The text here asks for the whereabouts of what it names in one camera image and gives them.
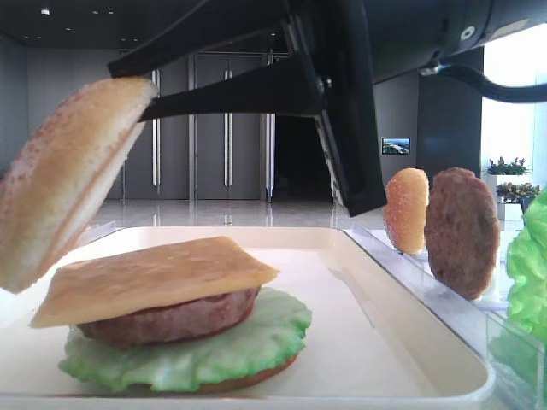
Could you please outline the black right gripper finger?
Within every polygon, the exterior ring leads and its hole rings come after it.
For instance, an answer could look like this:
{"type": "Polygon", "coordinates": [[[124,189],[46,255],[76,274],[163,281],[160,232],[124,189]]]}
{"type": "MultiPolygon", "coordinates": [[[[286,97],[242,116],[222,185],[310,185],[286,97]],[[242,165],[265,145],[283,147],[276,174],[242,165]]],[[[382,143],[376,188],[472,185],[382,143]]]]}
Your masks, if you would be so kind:
{"type": "Polygon", "coordinates": [[[289,1],[201,1],[171,26],[108,64],[113,78],[137,76],[181,56],[247,38],[277,26],[289,1]]]}

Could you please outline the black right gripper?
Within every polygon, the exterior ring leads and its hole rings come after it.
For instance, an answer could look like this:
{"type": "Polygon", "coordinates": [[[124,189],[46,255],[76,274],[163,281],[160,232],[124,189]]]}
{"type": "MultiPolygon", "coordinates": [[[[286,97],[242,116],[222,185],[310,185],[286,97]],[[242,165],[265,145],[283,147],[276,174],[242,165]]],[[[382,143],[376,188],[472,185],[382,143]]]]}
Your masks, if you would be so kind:
{"type": "Polygon", "coordinates": [[[158,97],[142,121],[188,114],[315,119],[335,196],[350,216],[386,203],[373,93],[380,1],[284,1],[289,57],[194,90],[158,97]]]}

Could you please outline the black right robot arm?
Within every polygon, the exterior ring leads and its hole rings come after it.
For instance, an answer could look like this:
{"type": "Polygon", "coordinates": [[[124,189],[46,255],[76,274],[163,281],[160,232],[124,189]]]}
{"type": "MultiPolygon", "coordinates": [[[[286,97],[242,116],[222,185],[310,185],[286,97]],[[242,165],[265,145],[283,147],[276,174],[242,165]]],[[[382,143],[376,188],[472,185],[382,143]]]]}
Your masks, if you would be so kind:
{"type": "Polygon", "coordinates": [[[111,62],[109,73],[148,73],[180,56],[283,27],[287,58],[159,97],[143,119],[216,113],[312,117],[338,202],[356,216],[386,202],[373,86],[416,70],[461,81],[495,101],[541,103],[544,85],[498,85],[444,59],[545,20],[543,1],[202,1],[111,62]]]}

